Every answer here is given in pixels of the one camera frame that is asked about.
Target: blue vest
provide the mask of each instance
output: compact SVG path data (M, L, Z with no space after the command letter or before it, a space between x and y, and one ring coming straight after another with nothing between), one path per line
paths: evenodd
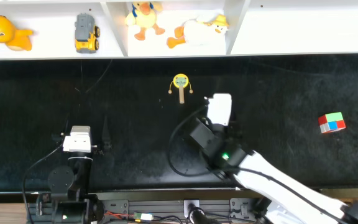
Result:
M154 6L153 6L153 4L152 4L151 2L150 2L150 8L151 8L151 9L154 9ZM135 8L134 4L132 3L132 14L133 14L134 17L136 18L136 17L137 17L137 14L136 14L135 10L136 10L136 8Z

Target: wooden floor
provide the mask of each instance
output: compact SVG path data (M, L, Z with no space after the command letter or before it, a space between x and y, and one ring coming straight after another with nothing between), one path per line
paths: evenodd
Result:
M352 202L358 198L340 198L343 202ZM0 223L23 224L26 223L23 203L0 203Z

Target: toy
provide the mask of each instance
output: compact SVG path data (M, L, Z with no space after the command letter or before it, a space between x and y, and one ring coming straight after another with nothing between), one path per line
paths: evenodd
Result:
M0 43L5 43L11 50L31 50L29 35L32 30L17 29L5 16L0 16Z
M92 16L81 13L77 15L75 25L75 48L78 53L95 53L99 50L100 28L95 25Z
M185 92L184 89L189 85L190 86L190 93L193 93L193 89L191 89L191 84L189 82L189 79L187 78L187 76L185 74L178 74L175 75L175 77L173 77L173 81L171 82L171 84L169 85L169 94L172 94L172 83L173 85L179 89L179 103L180 104L184 104L185 103Z
M213 44L219 35L224 35L227 32L228 27L226 17L221 14L211 23L190 20L175 29L176 38L168 38L167 45L172 49L178 44L184 43L191 45Z
M145 40L146 30L153 27L155 34L161 35L165 33L165 29L160 28L157 24L157 12L162 11L162 5L160 2L133 2L132 12L125 19L125 23L129 26L134 24L140 27L140 32L135 34L135 38L138 40Z
M341 112L321 116L318 118L318 123L320 124L321 133L331 133L346 128Z

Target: duck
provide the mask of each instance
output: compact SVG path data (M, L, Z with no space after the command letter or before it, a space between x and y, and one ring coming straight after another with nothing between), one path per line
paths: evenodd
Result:
M162 5L160 2L133 2L132 12L126 17L126 24L128 26L138 25L140 32L135 34L135 38L138 40L146 39L146 30L153 28L155 34L161 35L165 33L165 29L159 27L156 23L157 14L162 11Z
M204 45L212 44L220 35L224 35L229 28L226 16L219 14L213 22L189 20L183 26L175 29L175 37L167 40L167 45L173 49L179 44Z
M31 50L29 36L32 34L32 30L18 29L6 16L0 16L0 43L5 43L11 50Z

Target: truck wheel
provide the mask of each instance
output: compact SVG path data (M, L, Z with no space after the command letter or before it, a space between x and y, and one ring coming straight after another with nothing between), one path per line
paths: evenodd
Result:
M98 40L94 40L94 49L99 50L99 41Z
M100 28L97 26L94 27L94 35L95 37L100 37Z

